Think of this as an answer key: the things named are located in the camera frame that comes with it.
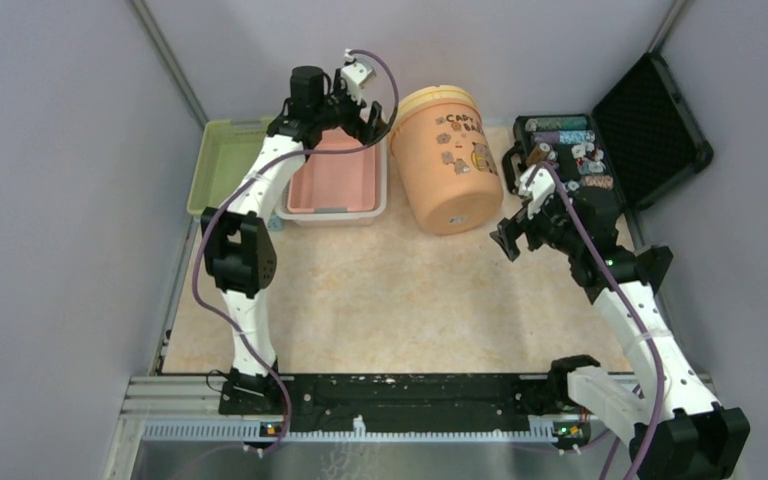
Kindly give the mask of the orange capybara bucket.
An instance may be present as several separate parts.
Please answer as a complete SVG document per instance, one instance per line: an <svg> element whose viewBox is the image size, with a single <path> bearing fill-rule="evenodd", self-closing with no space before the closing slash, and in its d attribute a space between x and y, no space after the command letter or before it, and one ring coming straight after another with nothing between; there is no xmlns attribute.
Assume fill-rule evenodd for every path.
<svg viewBox="0 0 768 480"><path fill-rule="evenodd" d="M504 192L484 122L467 108L438 105L413 115L389 153L424 231L462 233L500 210Z"/></svg>

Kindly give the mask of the yellow capybara bucket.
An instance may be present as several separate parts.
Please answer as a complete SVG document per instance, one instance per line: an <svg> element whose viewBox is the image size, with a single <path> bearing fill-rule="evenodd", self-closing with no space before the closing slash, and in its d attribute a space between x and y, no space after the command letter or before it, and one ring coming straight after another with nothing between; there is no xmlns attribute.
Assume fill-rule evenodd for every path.
<svg viewBox="0 0 768 480"><path fill-rule="evenodd" d="M387 137L387 146L391 146L399 128L409 118L427 108L438 105L457 105L467 108L471 113L476 114L478 119L481 119L477 103L463 88L446 84L425 87L407 95L398 104L397 115Z"/></svg>

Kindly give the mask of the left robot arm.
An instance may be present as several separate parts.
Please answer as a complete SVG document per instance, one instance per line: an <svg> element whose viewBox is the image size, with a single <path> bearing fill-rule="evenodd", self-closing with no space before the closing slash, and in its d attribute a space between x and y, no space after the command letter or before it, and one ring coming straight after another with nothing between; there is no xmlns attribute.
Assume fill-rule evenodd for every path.
<svg viewBox="0 0 768 480"><path fill-rule="evenodd" d="M290 94L268 124L254 165L217 208L201 214L197 261L221 292L220 317L232 329L231 385L257 413L279 404L274 380L277 356L268 332L266 289L278 262L267 221L295 173L314 155L363 152L389 131L377 101L364 98L374 69L346 62L333 76L300 66L290 76Z"/></svg>

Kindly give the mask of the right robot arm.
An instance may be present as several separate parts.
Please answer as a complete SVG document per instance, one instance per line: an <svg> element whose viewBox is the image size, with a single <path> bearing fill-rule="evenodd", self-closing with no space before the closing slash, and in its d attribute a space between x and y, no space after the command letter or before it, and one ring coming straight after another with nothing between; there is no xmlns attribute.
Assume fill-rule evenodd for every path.
<svg viewBox="0 0 768 480"><path fill-rule="evenodd" d="M570 193L552 185L523 187L522 208L502 219L492 239L509 260L525 237L531 251L565 254L574 281L610 326L637 378L620 385L595 361L568 358L546 385L560 412L582 406L629 451L631 479L728 479L750 433L739 408L726 408L699 378L666 325L655 293L671 261L666 247L635 254L618 243L622 214L599 187Z"/></svg>

